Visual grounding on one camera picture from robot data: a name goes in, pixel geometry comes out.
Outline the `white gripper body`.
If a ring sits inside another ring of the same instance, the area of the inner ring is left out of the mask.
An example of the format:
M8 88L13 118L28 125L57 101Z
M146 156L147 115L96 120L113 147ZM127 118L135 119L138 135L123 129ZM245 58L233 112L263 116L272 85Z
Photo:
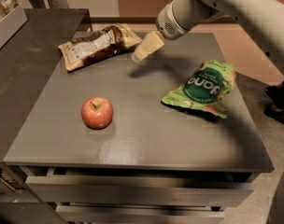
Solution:
M176 3L170 3L157 17L157 30L165 39L176 40L188 33L184 27L186 19L185 9Z

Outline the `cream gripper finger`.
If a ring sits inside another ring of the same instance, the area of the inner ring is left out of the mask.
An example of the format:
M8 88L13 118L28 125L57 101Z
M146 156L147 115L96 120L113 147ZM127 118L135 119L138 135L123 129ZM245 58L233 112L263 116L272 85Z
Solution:
M132 60L139 63L148 58L163 45L164 37L159 31L148 32L142 42L135 48L135 51L132 54Z

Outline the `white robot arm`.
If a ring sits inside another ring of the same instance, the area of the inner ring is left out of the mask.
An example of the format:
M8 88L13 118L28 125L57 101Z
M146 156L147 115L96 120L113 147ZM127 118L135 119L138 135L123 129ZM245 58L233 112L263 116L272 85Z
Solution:
M132 59L140 62L200 23L228 15L251 37L284 76L284 4L277 0L173 0L159 13Z

